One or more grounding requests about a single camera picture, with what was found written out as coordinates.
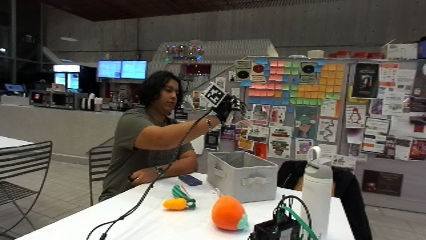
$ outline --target black cable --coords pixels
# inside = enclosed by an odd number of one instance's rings
[[[164,169],[162,173],[157,176],[157,178],[154,179],[154,181],[150,182],[150,184],[149,184],[149,186],[148,186],[148,188],[146,188],[146,190],[145,190],[145,193],[144,193],[141,199],[138,200],[137,204],[134,205],[134,207],[133,207],[121,217],[119,217],[116,220],[97,225],[97,226],[92,229],[92,231],[91,231],[91,233],[89,233],[89,235],[88,235],[88,237],[87,237],[87,240],[89,240],[91,235],[92,235],[92,233],[95,232],[95,230],[96,230],[97,228],[100,228],[101,226],[104,226],[104,225],[107,225],[107,224],[111,224],[111,226],[108,227],[107,231],[103,233],[101,238],[100,238],[100,240],[105,240],[105,239],[107,239],[107,236],[108,236],[108,232],[109,232],[111,228],[115,226],[115,224],[116,224],[119,221],[124,220],[124,219],[136,211],[136,209],[138,208],[138,206],[142,204],[142,202],[144,202],[144,200],[145,200],[145,198],[146,198],[146,196],[148,196],[148,193],[149,193],[150,189],[152,189],[153,186],[154,186],[154,183],[156,183],[157,180],[164,176],[164,174],[166,173],[166,171],[169,170],[170,166],[172,166],[172,164],[173,164],[174,161],[177,160],[177,154],[178,154],[180,147],[181,147],[181,145],[182,145],[182,143],[184,143],[184,141],[185,141],[185,139],[186,139],[190,131],[194,129],[194,127],[197,126],[197,124],[198,124],[198,122],[201,121],[201,119],[205,118],[205,117],[210,114],[212,110],[213,110],[213,109],[210,109],[210,110],[196,120],[196,122],[192,124],[189,130],[188,130],[186,133],[185,133],[185,136],[182,137],[181,141],[178,142],[178,145],[177,145],[177,148],[176,148],[176,151],[174,151],[174,156],[173,156],[173,158],[172,158],[172,162],[169,163],[169,165],[168,165],[166,168]]]

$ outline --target white thermos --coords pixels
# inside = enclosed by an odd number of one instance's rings
[[[330,159],[321,158],[321,149],[314,146],[308,152],[308,165],[304,175],[302,200],[312,218],[312,230],[318,239],[328,238],[330,201],[333,189],[333,170],[326,164]],[[301,208],[301,218],[309,224],[308,215]]]

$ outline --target television screen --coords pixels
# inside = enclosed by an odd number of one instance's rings
[[[146,79],[146,61],[123,61],[121,78]]]
[[[9,92],[24,92],[24,88],[21,85],[15,84],[4,84],[5,90]]]
[[[99,61],[97,76],[100,78],[121,78],[121,61]]]
[[[68,89],[79,89],[79,73],[68,73]]]
[[[65,73],[55,73],[55,83],[65,86]]]

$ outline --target wristwatch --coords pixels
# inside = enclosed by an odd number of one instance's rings
[[[164,169],[160,166],[156,166],[156,172],[158,174],[158,176],[161,176],[164,174]]]

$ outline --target long black hair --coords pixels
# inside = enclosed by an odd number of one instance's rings
[[[178,84],[176,106],[180,106],[182,104],[184,90],[182,90],[181,80],[173,73],[168,71],[158,71],[158,72],[154,72],[142,83],[142,86],[138,92],[141,105],[148,107],[150,103],[158,99],[162,88],[165,87],[165,85],[170,80],[174,80]]]

